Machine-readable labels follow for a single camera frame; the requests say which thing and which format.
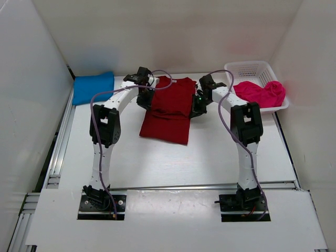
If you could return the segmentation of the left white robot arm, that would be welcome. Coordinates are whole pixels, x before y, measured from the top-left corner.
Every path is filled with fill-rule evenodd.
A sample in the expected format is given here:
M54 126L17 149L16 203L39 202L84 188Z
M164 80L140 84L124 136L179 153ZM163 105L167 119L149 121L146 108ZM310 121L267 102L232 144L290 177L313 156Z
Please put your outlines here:
M93 143L91 179L83 187L88 201L98 210L118 213L118 201L110 193L109 169L111 154L121 136L120 115L135 98L152 98L159 79L144 67L126 75L121 87L95 94L90 101L91 121L89 134Z

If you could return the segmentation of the blue t shirt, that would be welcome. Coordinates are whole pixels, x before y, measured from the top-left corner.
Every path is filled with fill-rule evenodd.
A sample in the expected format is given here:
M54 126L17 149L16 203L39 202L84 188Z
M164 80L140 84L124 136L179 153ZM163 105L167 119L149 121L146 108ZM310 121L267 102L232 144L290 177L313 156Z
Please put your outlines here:
M108 71L96 76L76 77L73 87L72 105L88 104L97 93L114 89L114 74Z

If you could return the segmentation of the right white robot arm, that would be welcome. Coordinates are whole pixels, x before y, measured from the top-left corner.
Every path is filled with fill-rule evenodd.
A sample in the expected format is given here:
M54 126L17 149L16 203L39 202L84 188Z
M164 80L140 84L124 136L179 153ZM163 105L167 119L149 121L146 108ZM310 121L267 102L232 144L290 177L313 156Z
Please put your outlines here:
M232 92L233 84L227 86L222 82L215 82L211 74L199 79L196 87L190 118L206 114L206 107L213 102L217 103L222 124L238 150L237 191L234 195L220 196L218 203L223 212L252 212L258 202L264 200L256 172L256 152L264 132L259 105L239 98Z

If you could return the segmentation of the dark red t shirt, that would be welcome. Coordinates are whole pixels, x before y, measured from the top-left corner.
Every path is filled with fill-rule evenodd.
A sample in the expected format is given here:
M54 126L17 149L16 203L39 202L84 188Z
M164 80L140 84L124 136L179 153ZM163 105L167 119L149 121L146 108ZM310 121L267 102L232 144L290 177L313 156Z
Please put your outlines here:
M196 81L188 77L171 80L160 76L156 87L164 89L154 92L139 136L187 145Z

